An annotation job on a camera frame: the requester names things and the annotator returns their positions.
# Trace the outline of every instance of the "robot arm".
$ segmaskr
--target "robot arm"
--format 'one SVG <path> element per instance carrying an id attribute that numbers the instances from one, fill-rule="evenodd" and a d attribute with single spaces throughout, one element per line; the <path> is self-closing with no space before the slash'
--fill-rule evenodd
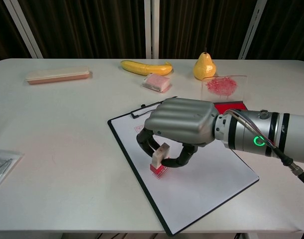
<path id="1" fill-rule="evenodd" d="M 198 147 L 218 139 L 230 149 L 278 157 L 304 182 L 304 171 L 292 160 L 304 163 L 304 116 L 266 110 L 220 115 L 212 102 L 170 98 L 151 113 L 137 136 L 150 156 L 159 148 L 153 135 L 183 144 L 178 158 L 162 160 L 167 167 L 186 165 Z"/>

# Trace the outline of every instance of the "white table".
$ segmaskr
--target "white table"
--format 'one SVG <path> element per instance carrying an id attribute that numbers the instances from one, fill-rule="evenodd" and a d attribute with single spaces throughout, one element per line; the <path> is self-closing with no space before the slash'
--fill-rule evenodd
<path id="1" fill-rule="evenodd" d="M 0 231 L 163 231 L 106 122 L 167 97 L 199 98 L 201 83 L 193 77 L 195 60 L 170 60 L 173 87 L 159 94 L 140 87 L 143 77 L 119 62 L 0 61 L 0 148 L 25 154 L 0 185 Z M 249 109 L 304 115 L 304 62 L 215 63 L 219 75 L 248 76 Z M 33 70 L 82 65 L 91 79 L 35 86 L 24 80 Z M 304 230 L 304 184 L 275 158 L 239 155 L 260 181 L 186 232 Z"/>

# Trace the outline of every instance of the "transparent plastic sheet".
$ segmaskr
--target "transparent plastic sheet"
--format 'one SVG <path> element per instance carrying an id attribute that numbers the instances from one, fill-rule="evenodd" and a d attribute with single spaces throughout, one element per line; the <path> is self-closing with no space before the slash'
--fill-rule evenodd
<path id="1" fill-rule="evenodd" d="M 0 183 L 22 158 L 23 154 L 12 151 L 0 150 Z"/>
<path id="2" fill-rule="evenodd" d="M 201 100 L 243 102 L 246 88 L 247 76 L 213 76 L 203 78 Z"/>

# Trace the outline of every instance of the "pink eraser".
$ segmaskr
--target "pink eraser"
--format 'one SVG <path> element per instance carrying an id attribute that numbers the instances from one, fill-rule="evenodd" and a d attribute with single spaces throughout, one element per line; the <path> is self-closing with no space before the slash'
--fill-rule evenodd
<path id="1" fill-rule="evenodd" d="M 142 86 L 158 92 L 165 92 L 170 87 L 171 79 L 157 74 L 149 74 L 143 81 Z"/>

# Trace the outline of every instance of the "banana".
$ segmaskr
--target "banana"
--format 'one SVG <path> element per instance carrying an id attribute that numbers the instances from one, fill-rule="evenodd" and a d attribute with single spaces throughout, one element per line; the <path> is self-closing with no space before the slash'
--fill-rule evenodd
<path id="1" fill-rule="evenodd" d="M 146 65 L 136 61 L 121 61 L 121 66 L 124 70 L 130 71 L 139 75 L 147 76 L 150 73 L 155 73 L 161 76 L 169 74 L 173 67 L 171 63 L 165 62 L 165 65 Z"/>

